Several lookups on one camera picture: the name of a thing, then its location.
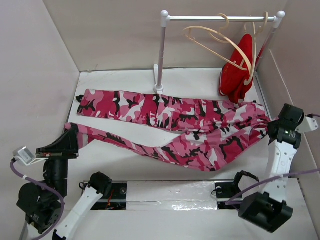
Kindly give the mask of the pink camouflage trousers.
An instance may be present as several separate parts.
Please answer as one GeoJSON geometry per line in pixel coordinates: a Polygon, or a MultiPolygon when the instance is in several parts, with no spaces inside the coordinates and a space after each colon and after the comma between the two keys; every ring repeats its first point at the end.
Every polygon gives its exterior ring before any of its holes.
{"type": "Polygon", "coordinates": [[[77,142],[84,148],[98,140],[164,163],[214,172],[233,162],[268,133],[269,118],[256,102],[232,103],[87,89],[77,98],[77,114],[144,125],[179,136],[164,146],[145,146],[108,131],[78,124],[77,142]]]}

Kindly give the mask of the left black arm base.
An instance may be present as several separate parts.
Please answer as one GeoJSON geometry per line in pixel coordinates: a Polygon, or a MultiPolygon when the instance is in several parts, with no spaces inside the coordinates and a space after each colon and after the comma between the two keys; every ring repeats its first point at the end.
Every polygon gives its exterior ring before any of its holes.
{"type": "Polygon", "coordinates": [[[122,211],[127,209],[127,188],[125,181],[112,183],[111,190],[107,196],[102,197],[91,208],[93,211],[122,211]]]}

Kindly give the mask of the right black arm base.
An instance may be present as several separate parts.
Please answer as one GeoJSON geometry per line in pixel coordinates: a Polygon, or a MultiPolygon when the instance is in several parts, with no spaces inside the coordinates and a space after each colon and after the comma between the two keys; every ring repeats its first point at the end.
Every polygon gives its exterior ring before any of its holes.
{"type": "Polygon", "coordinates": [[[258,183],[260,182],[257,176],[251,174],[250,172],[242,170],[236,173],[234,179],[218,180],[214,183],[215,189],[211,192],[211,195],[213,197],[216,197],[218,210],[239,210],[240,203],[226,205],[226,201],[241,192],[239,183],[242,177],[249,177],[258,183]]]}

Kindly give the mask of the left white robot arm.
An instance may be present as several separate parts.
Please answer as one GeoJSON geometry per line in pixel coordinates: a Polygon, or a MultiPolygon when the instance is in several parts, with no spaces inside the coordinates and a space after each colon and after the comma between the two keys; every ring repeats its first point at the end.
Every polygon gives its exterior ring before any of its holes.
{"type": "Polygon", "coordinates": [[[39,240],[49,233],[52,233],[54,240],[73,239],[91,208],[98,200],[111,194],[112,180],[102,172],[96,172],[84,184],[83,193],[72,210],[65,218],[62,217],[68,190],[68,163],[79,156],[79,133],[78,126],[71,123],[56,141],[38,148],[36,154],[32,154],[26,146],[13,151],[10,168],[27,181],[19,190],[16,205],[25,213],[28,226],[34,227],[40,234],[37,237],[39,240]],[[44,161],[43,181],[23,175],[15,168],[17,162],[30,166],[41,161],[44,161]]]}

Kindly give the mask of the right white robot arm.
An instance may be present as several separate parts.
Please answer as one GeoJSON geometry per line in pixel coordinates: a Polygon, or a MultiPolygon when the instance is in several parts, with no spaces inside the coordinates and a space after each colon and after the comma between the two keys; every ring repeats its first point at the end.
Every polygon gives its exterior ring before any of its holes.
{"type": "Polygon", "coordinates": [[[286,103],[277,119],[268,123],[265,179],[259,182],[258,191],[246,196],[239,206],[240,218],[269,233],[274,233],[293,215],[293,208],[287,204],[287,183],[301,145],[302,135],[297,128],[303,120],[304,111],[286,103]]]}

